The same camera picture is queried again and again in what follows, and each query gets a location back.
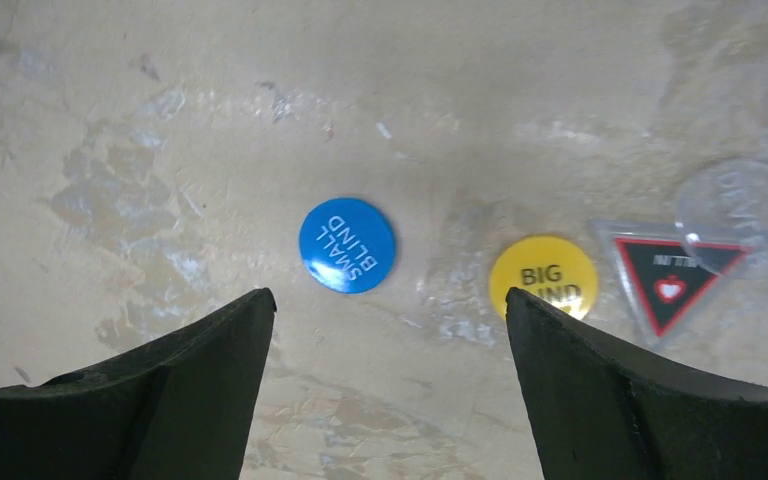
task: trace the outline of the blue button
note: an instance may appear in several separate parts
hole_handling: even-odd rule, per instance
[[[363,293],[393,268],[396,237],[377,208],[357,198],[334,198],[305,218],[299,251],[319,283],[341,293]]]

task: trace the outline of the yellow circle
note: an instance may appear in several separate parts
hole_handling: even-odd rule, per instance
[[[596,303],[599,275],[578,245],[553,235],[534,235],[505,250],[490,272],[490,300],[503,319],[511,287],[527,290],[581,320]]]

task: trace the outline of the triangle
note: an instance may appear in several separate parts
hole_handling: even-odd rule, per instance
[[[677,240],[616,237],[637,300],[646,321],[658,338],[668,334],[688,310],[722,277],[702,268]],[[740,245],[709,244],[697,246],[706,257],[727,265],[727,271],[746,256]]]

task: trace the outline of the red heart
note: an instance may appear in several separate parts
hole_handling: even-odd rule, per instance
[[[667,276],[666,280],[655,282],[655,293],[664,303],[673,303],[684,294],[687,285],[676,278],[675,275]]]

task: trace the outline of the beige surface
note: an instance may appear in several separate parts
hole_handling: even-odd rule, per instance
[[[0,0],[0,386],[269,286],[243,477],[541,478],[494,256],[576,239],[587,321],[638,341],[586,220],[669,222],[698,165],[768,155],[768,2],[591,3]],[[342,194],[401,242],[363,296],[298,260]],[[768,385],[768,284],[720,300],[664,353]]]

